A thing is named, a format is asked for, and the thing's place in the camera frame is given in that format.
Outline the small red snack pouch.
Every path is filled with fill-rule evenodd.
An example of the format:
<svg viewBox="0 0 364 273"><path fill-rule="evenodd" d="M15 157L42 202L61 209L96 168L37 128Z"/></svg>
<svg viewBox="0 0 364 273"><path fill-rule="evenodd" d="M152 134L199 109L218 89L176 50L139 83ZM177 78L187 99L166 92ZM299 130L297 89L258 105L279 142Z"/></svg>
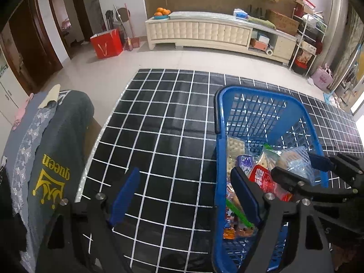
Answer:
<svg viewBox="0 0 364 273"><path fill-rule="evenodd" d="M270 171L256 164L250 172L249 180L256 183L265 193L273 193L277 198L288 202L292 194L273 181Z"/></svg>

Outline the blue egg yolk pastry bag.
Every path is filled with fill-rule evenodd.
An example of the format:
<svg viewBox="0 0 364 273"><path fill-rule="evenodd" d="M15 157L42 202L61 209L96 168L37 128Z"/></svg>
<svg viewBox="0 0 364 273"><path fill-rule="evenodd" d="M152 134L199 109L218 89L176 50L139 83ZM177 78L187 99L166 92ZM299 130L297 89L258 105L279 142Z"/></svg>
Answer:
<svg viewBox="0 0 364 273"><path fill-rule="evenodd" d="M235 206L237 209L239 209L240 211L242 211L240 202L236 196L236 193L232 187L232 185L230 183L227 183L226 185L226 199L228 200L228 202L230 202L233 206ZM230 207L226 207L226 212L225 212L225 219L226 222L229 224L230 228L236 228L236 226L239 223L239 217L235 214L235 212L230 208Z"/></svg>

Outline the blue striped biscuit bag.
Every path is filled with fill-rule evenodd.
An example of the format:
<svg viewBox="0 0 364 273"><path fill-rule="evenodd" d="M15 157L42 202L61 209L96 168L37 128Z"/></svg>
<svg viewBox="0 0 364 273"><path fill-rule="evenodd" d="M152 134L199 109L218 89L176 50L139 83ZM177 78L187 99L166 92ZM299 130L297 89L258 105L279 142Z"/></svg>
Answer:
<svg viewBox="0 0 364 273"><path fill-rule="evenodd" d="M278 155L276 166L307 179L312 185L314 184L315 172L308 151L304 146L278 150L276 153Z"/></svg>

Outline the purple Doublemint gum box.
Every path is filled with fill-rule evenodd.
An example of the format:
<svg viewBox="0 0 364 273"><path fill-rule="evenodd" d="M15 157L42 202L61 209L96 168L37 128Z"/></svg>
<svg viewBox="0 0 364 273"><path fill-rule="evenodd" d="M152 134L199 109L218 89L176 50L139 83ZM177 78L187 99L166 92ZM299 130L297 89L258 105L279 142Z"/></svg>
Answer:
<svg viewBox="0 0 364 273"><path fill-rule="evenodd" d="M251 155L239 155L236 158L236 166L240 167L247 177L254 167L254 158Z"/></svg>

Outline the green cracker pack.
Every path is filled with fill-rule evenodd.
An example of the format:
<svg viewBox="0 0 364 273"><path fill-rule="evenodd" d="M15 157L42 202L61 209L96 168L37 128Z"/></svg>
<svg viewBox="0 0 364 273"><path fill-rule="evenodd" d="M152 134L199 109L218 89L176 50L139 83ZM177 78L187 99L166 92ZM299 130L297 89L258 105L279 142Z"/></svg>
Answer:
<svg viewBox="0 0 364 273"><path fill-rule="evenodd" d="M282 151L275 150L268 144L263 146L262 153L260 154L257 164L271 171L277 164Z"/></svg>

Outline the clear soda cracker pack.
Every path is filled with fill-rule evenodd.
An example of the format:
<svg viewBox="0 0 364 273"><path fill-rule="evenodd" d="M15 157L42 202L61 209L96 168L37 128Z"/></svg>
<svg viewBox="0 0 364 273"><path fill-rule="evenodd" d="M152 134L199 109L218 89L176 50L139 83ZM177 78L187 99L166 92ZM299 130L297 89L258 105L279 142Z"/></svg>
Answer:
<svg viewBox="0 0 364 273"><path fill-rule="evenodd" d="M237 157L245 154L245 142L235 137L228 137L226 143L226 171L227 178L231 170L236 166Z"/></svg>

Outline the orange snack bar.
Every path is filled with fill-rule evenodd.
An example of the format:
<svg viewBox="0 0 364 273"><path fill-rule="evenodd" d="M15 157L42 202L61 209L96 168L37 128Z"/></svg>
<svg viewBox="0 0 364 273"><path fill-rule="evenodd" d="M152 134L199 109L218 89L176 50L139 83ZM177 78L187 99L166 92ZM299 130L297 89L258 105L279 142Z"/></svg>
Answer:
<svg viewBox="0 0 364 273"><path fill-rule="evenodd" d="M256 233L254 226L247 227L243 223L236 225L236 227L224 228L223 239L234 240L241 237L252 237Z"/></svg>

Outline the black white checkered tablecloth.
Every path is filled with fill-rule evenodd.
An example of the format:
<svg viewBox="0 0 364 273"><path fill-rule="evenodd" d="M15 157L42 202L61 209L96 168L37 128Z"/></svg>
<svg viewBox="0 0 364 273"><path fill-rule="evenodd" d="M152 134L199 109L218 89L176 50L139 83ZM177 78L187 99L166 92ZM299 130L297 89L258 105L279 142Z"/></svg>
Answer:
<svg viewBox="0 0 364 273"><path fill-rule="evenodd" d="M226 85L288 94L309 113L325 154L363 155L352 117L304 93L206 71L141 69L114 105L76 198L107 193L129 168L141 179L114 237L134 272L210 272L216 181L213 97Z"/></svg>

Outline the blue plastic basket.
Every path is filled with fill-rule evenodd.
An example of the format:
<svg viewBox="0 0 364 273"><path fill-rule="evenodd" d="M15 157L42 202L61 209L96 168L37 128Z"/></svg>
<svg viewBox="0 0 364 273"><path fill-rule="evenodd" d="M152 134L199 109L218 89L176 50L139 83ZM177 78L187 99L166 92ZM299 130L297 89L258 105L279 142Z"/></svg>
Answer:
<svg viewBox="0 0 364 273"><path fill-rule="evenodd" d="M216 272L332 272L328 241L305 187L328 187L304 106L286 94L226 86L215 94Z"/></svg>

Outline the pink gift bag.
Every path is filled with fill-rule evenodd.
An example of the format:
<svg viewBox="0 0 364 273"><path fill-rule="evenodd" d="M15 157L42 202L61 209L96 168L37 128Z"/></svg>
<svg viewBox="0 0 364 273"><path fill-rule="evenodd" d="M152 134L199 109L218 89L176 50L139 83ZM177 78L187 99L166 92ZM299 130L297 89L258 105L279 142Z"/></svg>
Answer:
<svg viewBox="0 0 364 273"><path fill-rule="evenodd" d="M319 66L311 76L315 86L325 91L333 82L332 71L328 64Z"/></svg>

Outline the grey queen print cloth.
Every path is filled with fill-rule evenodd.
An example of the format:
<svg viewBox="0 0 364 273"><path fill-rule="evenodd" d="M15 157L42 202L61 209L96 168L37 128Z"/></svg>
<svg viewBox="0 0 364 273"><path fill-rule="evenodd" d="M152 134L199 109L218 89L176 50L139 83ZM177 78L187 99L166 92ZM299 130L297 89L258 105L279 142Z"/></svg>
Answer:
<svg viewBox="0 0 364 273"><path fill-rule="evenodd" d="M59 88L26 100L1 158L13 225L1 235L26 272L36 270L46 225L60 201L75 199L86 162L94 106L84 92Z"/></svg>

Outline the white metal shelf rack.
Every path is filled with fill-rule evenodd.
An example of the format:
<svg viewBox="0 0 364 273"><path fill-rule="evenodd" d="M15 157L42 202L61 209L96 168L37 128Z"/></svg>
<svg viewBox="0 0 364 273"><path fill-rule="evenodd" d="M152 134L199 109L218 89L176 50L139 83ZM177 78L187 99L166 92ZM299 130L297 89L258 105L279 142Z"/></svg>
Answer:
<svg viewBox="0 0 364 273"><path fill-rule="evenodd" d="M316 57L323 50L323 40L326 36L327 24L321 11L309 0L295 0L292 19L299 23L289 69L308 77Z"/></svg>

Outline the cardboard box on cabinet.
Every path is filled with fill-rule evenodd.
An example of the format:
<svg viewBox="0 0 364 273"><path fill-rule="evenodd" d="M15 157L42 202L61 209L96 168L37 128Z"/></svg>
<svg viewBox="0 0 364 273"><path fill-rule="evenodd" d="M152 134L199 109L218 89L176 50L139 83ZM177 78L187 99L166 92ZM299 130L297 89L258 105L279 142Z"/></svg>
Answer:
<svg viewBox="0 0 364 273"><path fill-rule="evenodd" d="M266 10L265 18L273 23L277 30L287 33L289 35L295 36L298 31L298 21L278 12L275 12L271 9Z"/></svg>

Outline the brown wooden door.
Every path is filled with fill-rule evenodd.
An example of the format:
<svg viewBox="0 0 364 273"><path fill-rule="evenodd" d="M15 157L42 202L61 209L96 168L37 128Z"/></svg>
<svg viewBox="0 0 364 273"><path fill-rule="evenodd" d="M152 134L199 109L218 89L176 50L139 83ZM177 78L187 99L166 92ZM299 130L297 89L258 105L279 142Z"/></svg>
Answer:
<svg viewBox="0 0 364 273"><path fill-rule="evenodd" d="M62 64L51 44L38 0L22 0L1 31L1 48L27 94L39 92Z"/></svg>

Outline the blue tissue pack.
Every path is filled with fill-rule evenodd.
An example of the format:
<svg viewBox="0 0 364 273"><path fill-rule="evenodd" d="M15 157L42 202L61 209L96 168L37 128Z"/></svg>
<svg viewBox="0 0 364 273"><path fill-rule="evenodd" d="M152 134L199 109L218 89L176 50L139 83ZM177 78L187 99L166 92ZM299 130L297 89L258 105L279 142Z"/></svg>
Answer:
<svg viewBox="0 0 364 273"><path fill-rule="evenodd" d="M242 9L239 8L235 8L233 11L233 16L239 19L244 19L247 20L249 18L249 14L247 12L245 12Z"/></svg>

